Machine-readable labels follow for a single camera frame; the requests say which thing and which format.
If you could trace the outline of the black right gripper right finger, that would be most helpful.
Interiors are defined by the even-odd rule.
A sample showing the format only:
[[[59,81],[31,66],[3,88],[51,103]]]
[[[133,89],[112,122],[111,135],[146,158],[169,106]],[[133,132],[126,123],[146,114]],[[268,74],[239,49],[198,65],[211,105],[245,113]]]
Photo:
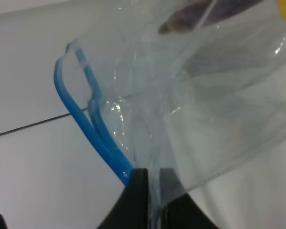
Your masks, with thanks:
[[[184,187],[171,168],[160,170],[161,198],[168,198],[169,188],[184,191]],[[218,228],[198,207],[188,193],[166,202],[161,212],[162,229],[216,229]]]

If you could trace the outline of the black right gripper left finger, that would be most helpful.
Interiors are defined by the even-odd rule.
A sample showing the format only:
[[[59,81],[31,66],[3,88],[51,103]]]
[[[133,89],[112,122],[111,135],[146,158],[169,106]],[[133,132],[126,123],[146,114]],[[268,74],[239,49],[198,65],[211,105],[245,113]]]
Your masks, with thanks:
[[[148,195],[149,188],[147,169],[133,169],[122,194],[98,228],[148,228]]]

